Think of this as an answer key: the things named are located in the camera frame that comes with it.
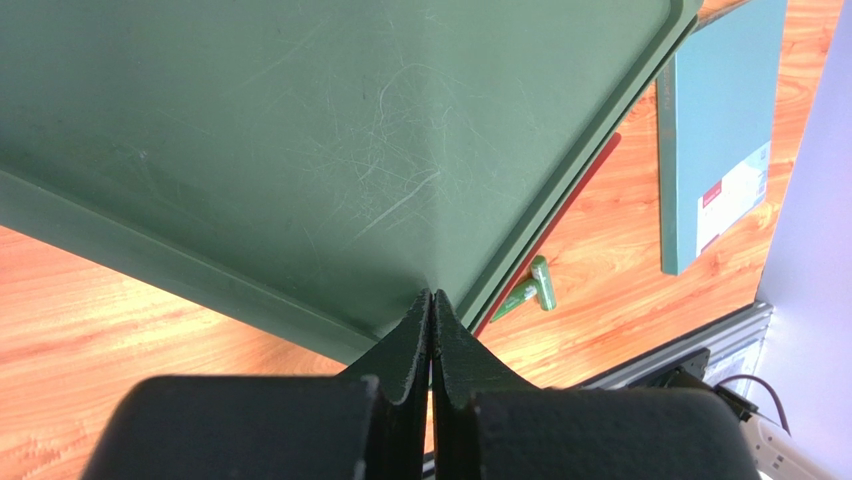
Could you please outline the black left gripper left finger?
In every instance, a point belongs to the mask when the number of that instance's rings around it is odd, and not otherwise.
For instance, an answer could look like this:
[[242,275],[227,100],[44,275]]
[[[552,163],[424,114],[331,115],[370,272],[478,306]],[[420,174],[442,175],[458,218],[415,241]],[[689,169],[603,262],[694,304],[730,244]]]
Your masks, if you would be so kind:
[[334,376],[165,375],[110,418],[87,479],[418,479],[432,295]]

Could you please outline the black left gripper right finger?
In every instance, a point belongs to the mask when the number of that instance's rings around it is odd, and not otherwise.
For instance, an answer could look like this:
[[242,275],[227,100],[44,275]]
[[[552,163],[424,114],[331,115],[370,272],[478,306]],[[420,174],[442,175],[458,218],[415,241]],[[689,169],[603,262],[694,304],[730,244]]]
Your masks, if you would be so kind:
[[620,389],[539,388],[432,300],[440,479],[755,479],[731,405],[675,369]]

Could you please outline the green lip balm tube horizontal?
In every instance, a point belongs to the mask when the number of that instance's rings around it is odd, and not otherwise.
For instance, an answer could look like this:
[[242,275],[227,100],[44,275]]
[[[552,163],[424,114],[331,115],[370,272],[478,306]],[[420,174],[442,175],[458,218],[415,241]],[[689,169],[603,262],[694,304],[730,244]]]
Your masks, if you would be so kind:
[[538,293],[539,282],[530,278],[517,284],[506,296],[504,301],[491,316],[489,322],[493,323],[516,309],[526,301],[534,298]]

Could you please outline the green lip balm tube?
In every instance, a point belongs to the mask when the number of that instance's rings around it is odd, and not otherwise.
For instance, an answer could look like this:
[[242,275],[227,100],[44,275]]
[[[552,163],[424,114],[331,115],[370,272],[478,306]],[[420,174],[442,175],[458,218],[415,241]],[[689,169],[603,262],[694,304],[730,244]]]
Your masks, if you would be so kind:
[[557,300],[547,259],[542,255],[535,256],[530,264],[530,271],[532,279],[536,281],[539,305],[544,311],[554,310]]

